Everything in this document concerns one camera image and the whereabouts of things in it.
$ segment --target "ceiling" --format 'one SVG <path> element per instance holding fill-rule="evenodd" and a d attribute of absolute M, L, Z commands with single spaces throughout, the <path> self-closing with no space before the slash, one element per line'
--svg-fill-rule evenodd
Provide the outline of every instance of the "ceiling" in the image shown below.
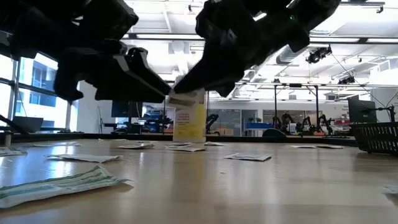
<path fill-rule="evenodd" d="M 204 0 L 125 1 L 140 18 L 130 32 L 151 34 L 195 34 L 195 18 L 205 2 Z M 398 37 L 398 1 L 384 0 L 382 2 L 385 2 L 382 13 L 377 13 L 379 6 L 340 6 L 311 34 L 339 37 Z M 192 50 L 192 46 L 204 44 L 184 41 L 184 49 L 176 51 L 172 42 L 172 40 L 126 41 L 129 45 L 147 49 L 149 65 L 168 81 L 175 80 L 177 75 L 184 75 L 201 59 L 202 50 Z M 285 47 L 262 65 L 254 68 L 254 75 L 251 73 L 250 77 L 246 76 L 245 81 L 256 80 L 256 82 L 269 83 L 274 78 L 280 78 L 290 83 L 337 83 L 339 77 L 345 75 L 345 70 L 349 72 L 353 70 L 358 78 L 366 81 L 364 78 L 370 75 L 371 69 L 391 58 L 398 57 L 398 44 L 331 44 L 335 57 L 330 55 L 319 63 L 309 65 L 305 59 L 309 56 L 309 52 L 317 47 L 320 46 L 310 45 L 287 66 L 277 64 L 276 61 L 276 57 L 288 48 Z"/>

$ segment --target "table surface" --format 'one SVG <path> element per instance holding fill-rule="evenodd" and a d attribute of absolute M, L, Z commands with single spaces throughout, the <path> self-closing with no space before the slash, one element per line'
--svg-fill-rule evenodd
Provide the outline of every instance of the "table surface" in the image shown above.
<path fill-rule="evenodd" d="M 80 139 L 80 147 L 27 147 L 0 157 L 0 187 L 85 172 L 98 165 L 45 154 L 123 155 L 102 164 L 128 184 L 27 202 L 0 210 L 16 223 L 397 223 L 398 158 L 359 149 L 294 149 L 277 143 L 225 143 L 205 152 L 115 149 L 131 142 Z M 266 162 L 223 159 L 272 154 Z"/>

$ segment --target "plastic basket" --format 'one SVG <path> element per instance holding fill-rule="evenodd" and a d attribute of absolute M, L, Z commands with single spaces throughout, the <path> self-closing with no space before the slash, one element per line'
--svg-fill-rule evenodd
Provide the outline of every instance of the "plastic basket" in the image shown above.
<path fill-rule="evenodd" d="M 360 150 L 398 156 L 398 122 L 350 126 Z"/>

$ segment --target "wooden table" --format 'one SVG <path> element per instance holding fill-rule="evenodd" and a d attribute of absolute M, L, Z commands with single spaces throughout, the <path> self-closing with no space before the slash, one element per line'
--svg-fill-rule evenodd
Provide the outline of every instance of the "wooden table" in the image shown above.
<path fill-rule="evenodd" d="M 134 182 L 63 195 L 0 210 L 16 223 L 397 223 L 398 159 L 356 148 L 293 149 L 286 144 L 226 143 L 205 152 L 114 149 L 131 142 L 77 140 L 81 147 L 28 147 L 27 156 L 0 157 L 0 186 L 64 177 L 95 163 L 45 154 L 124 155 L 103 164 Z M 236 152 L 272 154 L 267 162 L 223 159 Z"/>

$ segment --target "black basket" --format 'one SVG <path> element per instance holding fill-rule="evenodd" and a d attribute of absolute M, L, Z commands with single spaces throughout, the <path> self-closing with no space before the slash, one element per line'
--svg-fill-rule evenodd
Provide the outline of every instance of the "black basket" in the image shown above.
<path fill-rule="evenodd" d="M 350 126 L 360 150 L 398 156 L 398 122 Z"/>

